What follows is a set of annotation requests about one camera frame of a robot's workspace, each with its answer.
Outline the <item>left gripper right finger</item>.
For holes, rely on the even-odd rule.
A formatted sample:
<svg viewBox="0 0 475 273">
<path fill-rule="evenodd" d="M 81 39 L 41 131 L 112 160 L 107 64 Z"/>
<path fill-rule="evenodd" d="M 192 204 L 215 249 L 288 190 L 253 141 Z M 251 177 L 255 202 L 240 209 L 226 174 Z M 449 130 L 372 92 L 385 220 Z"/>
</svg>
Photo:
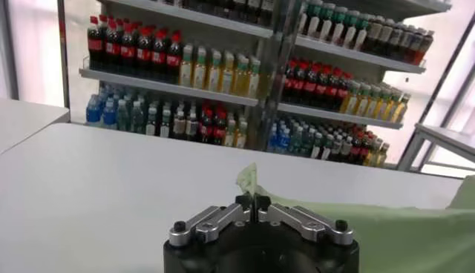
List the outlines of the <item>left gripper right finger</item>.
<svg viewBox="0 0 475 273">
<path fill-rule="evenodd" d="M 354 241 L 353 230 L 346 220 L 331 220 L 300 205 L 287 207 L 272 203 L 268 196 L 256 195 L 255 211 L 260 223 L 284 224 L 309 242 L 328 241 L 337 246 L 349 246 Z"/>
</svg>

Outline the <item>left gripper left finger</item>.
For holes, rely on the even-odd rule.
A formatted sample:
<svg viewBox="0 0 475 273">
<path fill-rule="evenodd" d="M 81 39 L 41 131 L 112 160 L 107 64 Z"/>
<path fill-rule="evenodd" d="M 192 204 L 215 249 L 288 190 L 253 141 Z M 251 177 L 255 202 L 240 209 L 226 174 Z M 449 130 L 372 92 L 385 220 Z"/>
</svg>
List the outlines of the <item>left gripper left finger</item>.
<svg viewBox="0 0 475 273">
<path fill-rule="evenodd" d="M 236 196 L 228 206 L 209 206 L 189 220 L 175 222 L 168 232 L 168 243 L 173 247 L 186 247 L 192 241 L 212 243 L 230 224 L 250 221 L 251 209 L 249 194 Z"/>
</svg>

